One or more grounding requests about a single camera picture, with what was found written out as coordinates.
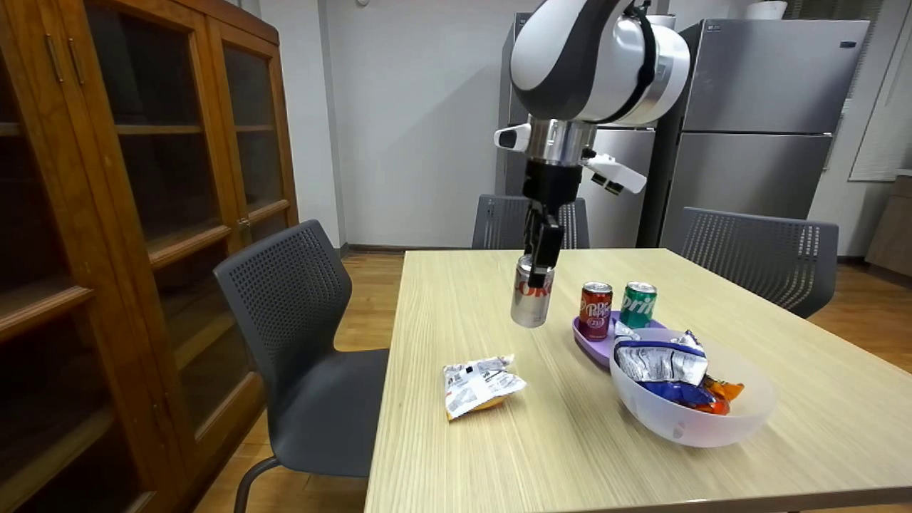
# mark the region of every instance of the red can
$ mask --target red can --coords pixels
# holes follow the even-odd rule
[[[590,282],[582,288],[578,299],[578,332],[588,339],[606,339],[612,288],[606,282]]]

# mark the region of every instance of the refrigerator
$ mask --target refrigerator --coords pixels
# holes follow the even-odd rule
[[[526,108],[519,103],[511,80],[513,41],[531,16],[515,16],[515,24],[501,46],[501,88],[498,88],[498,127],[519,127],[526,120]],[[622,167],[642,174],[649,172],[653,127],[646,130],[599,130],[593,151],[612,155]],[[495,194],[522,194],[525,155],[498,151],[495,157]],[[639,239],[639,219],[643,194],[610,194],[585,172],[578,198],[588,202],[588,225],[593,249],[633,249]]]
[[[639,246],[670,246],[683,207],[807,219],[865,21],[704,21],[689,83],[654,130]]]

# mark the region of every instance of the clear plastic bowl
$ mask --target clear plastic bowl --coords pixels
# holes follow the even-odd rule
[[[663,397],[649,393],[633,383],[615,360],[610,360],[610,380],[623,402],[623,409],[653,433],[667,442],[687,447],[724,447],[739,446],[753,436],[776,405],[776,388],[757,368],[739,362],[729,353],[706,350],[710,376],[724,383],[743,383],[739,400],[733,400],[727,416],[700,413],[683,405],[676,405]]]

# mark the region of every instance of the metal chair leg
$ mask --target metal chair leg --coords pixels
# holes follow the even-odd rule
[[[248,511],[248,497],[251,497],[251,486],[258,474],[280,467],[277,457],[263,460],[258,466],[254,466],[237,486],[237,500],[233,500],[233,513],[244,513]]]

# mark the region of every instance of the wooden table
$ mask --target wooden table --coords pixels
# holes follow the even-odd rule
[[[545,329],[511,322],[515,252],[404,256],[367,511],[771,511],[912,500],[912,376],[670,252],[563,252]],[[654,319],[776,383],[746,442],[670,446],[569,339],[590,279],[657,285]],[[531,385],[448,422],[442,368],[515,353]]]

